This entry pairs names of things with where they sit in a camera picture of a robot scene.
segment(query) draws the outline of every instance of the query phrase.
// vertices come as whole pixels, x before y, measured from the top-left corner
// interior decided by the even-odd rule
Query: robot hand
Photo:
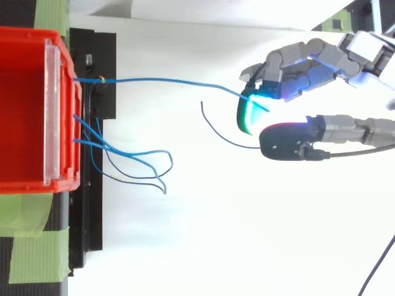
[[[394,52],[395,39],[363,31],[346,34],[338,46],[321,39],[292,44],[271,52],[265,63],[242,72],[240,79],[247,83],[243,94],[288,102],[337,77],[355,87],[395,90]],[[248,133],[242,117],[246,104],[239,102],[238,125]],[[394,101],[387,108],[395,109]],[[307,119],[307,123],[282,123],[264,129],[260,134],[262,153],[275,160],[323,160],[331,155],[314,150],[314,142],[359,141],[381,148],[395,144],[395,122],[391,120],[358,120],[347,115]]]

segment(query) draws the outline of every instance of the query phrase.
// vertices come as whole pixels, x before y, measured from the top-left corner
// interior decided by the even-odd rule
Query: white background
[[[71,0],[79,14],[311,30],[352,0]]]
[[[118,78],[158,76],[218,83],[235,91],[242,69],[273,49],[334,33],[161,23],[72,16],[72,27],[117,33]],[[289,103],[295,113],[393,118],[378,93],[342,81]],[[153,187],[104,178],[104,251],[70,279],[79,295],[357,295],[395,232],[393,152],[319,163],[274,162],[245,145],[238,98],[166,83],[117,86],[117,119],[105,138],[131,152],[167,149],[175,167]],[[332,152],[360,144],[325,145]],[[146,158],[159,171],[165,156]],[[151,174],[116,158],[121,169]],[[104,159],[104,171],[119,176]],[[365,295],[394,295],[391,252]]]

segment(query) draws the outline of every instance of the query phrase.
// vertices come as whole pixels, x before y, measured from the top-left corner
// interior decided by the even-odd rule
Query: screw
[[[87,54],[87,55],[86,55],[86,57],[85,57],[85,64],[86,64],[88,67],[91,67],[91,66],[93,65],[93,58],[92,58],[92,55],[91,55],[91,54]]]

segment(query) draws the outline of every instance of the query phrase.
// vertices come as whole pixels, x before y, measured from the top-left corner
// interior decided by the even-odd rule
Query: red plastic bin
[[[80,185],[81,85],[56,31],[0,27],[0,194]]]

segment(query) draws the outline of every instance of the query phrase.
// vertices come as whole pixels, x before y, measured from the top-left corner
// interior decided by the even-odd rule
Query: black cable
[[[362,286],[358,296],[362,296],[362,294],[364,293],[366,287],[368,286],[368,283],[370,282],[372,277],[375,275],[376,270],[379,268],[379,266],[381,265],[381,262],[383,262],[385,256],[387,256],[389,250],[391,250],[391,247],[394,245],[394,243],[395,243],[395,236],[393,237],[393,239],[391,239],[391,241],[389,242],[388,246],[384,250],[384,253],[381,255],[380,259],[377,261],[377,263],[376,263],[375,267],[373,268],[373,270],[370,272],[370,274],[369,274],[368,278],[366,279],[366,281],[364,282],[364,285]]]
[[[236,143],[234,143],[234,142],[231,142],[231,141],[229,141],[228,139],[226,139],[225,137],[221,136],[221,134],[212,126],[212,124],[211,124],[210,121],[207,119],[206,115],[204,114],[203,102],[200,102],[200,105],[201,105],[201,107],[202,107],[202,114],[203,114],[204,119],[205,119],[206,122],[209,124],[209,126],[212,128],[212,130],[213,130],[218,136],[220,136],[221,139],[225,140],[226,142],[228,142],[228,143],[230,143],[230,144],[232,144],[232,145],[235,145],[235,146],[238,146],[238,147],[241,147],[241,148],[247,148],[247,149],[260,149],[260,147],[249,147],[249,146],[239,145],[239,144],[236,144]]]
[[[366,155],[366,154],[372,154],[372,153],[377,153],[377,152],[383,152],[383,151],[387,151],[387,150],[391,150],[391,149],[395,149],[395,144],[384,146],[384,147],[379,147],[379,148],[374,148],[374,149],[369,149],[369,150],[353,151],[353,152],[345,152],[345,153],[333,153],[333,154],[331,154],[331,158]]]
[[[250,78],[250,80],[248,81],[248,84],[252,84],[256,82],[256,79],[259,75],[259,73],[266,67],[266,62],[264,62],[262,65],[259,66],[259,68],[255,71],[255,73],[253,74],[253,76]]]
[[[83,132],[83,134],[85,135],[85,138],[86,138],[89,142],[91,142],[91,139],[89,138],[89,136],[87,135],[87,133],[86,133],[85,131]],[[93,166],[95,167],[95,169],[97,169],[97,171],[100,172],[100,174],[102,174],[102,175],[104,175],[104,176],[106,176],[106,177],[108,177],[108,178],[110,178],[110,179],[113,179],[113,180],[115,180],[115,181],[117,181],[117,182],[125,183],[125,184],[143,185],[143,186],[153,186],[153,187],[156,187],[156,188],[160,189],[160,190],[163,192],[163,194],[166,194],[165,191],[164,191],[164,189],[161,188],[160,186],[156,185],[156,184],[122,181],[122,180],[119,180],[119,179],[117,179],[117,178],[115,178],[115,177],[113,177],[113,176],[110,176],[110,175],[106,174],[105,172],[103,172],[102,170],[99,169],[99,167],[96,165],[96,162],[94,161],[94,157],[93,157],[93,146],[91,146],[91,161],[92,161],[92,164],[93,164]]]
[[[100,122],[99,122],[99,119],[98,119],[98,118],[96,119],[96,124],[97,124],[97,126],[98,126],[98,131],[99,131],[100,137],[103,137],[103,135],[102,135],[102,133],[101,133]],[[131,178],[131,179],[139,179],[139,180],[157,179],[156,177],[134,177],[134,176],[130,176],[130,175],[124,173],[123,171],[120,170],[119,167],[117,167],[117,166],[115,165],[114,162],[112,162],[112,159],[111,159],[111,157],[110,157],[110,153],[109,153],[107,150],[105,150],[105,152],[106,152],[107,158],[109,159],[109,161],[110,161],[110,163],[112,164],[112,166],[113,166],[117,171],[119,171],[121,174],[123,174],[124,176],[129,177],[129,178]],[[172,163],[172,165],[170,166],[170,168],[169,168],[167,171],[165,171],[163,174],[159,175],[159,176],[158,176],[159,178],[160,178],[160,177],[163,177],[164,175],[166,175],[166,174],[167,174],[169,171],[171,171],[172,168],[173,168],[173,158],[172,158],[172,156],[171,156],[170,154],[169,154],[169,157],[170,157],[170,162]]]

